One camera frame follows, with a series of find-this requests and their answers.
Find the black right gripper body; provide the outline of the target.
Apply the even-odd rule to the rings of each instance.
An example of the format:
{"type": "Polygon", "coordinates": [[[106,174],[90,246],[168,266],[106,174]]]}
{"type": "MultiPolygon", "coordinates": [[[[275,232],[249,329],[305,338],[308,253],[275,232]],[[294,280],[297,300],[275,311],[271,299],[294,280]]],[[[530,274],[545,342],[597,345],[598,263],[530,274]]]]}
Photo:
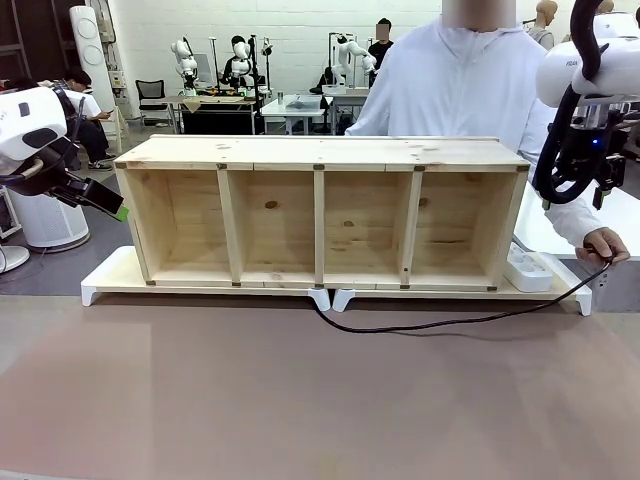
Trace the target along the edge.
{"type": "Polygon", "coordinates": [[[557,191],[566,190],[587,175],[602,190],[621,187],[626,160],[622,155],[626,133],[604,129],[586,130],[570,127],[560,142],[560,150],[552,173],[557,191]]]}

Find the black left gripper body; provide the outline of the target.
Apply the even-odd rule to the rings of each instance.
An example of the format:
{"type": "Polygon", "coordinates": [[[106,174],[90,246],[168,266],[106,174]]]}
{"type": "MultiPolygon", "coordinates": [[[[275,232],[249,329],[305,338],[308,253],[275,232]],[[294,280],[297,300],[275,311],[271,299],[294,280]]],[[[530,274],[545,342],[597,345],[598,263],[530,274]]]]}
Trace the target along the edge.
{"type": "Polygon", "coordinates": [[[86,194],[94,180],[82,178],[67,170],[55,171],[53,174],[53,184],[48,189],[47,195],[71,206],[91,206],[86,194]]]}

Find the person's left hand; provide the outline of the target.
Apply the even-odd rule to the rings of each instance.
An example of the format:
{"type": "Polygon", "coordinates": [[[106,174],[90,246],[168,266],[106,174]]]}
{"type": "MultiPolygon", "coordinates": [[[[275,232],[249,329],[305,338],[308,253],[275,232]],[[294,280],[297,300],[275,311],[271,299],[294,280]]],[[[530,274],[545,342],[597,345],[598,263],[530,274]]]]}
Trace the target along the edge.
{"type": "Polygon", "coordinates": [[[619,235],[603,227],[588,233],[583,245],[575,250],[578,259],[593,264],[619,263],[630,258],[630,253],[619,235]]]}

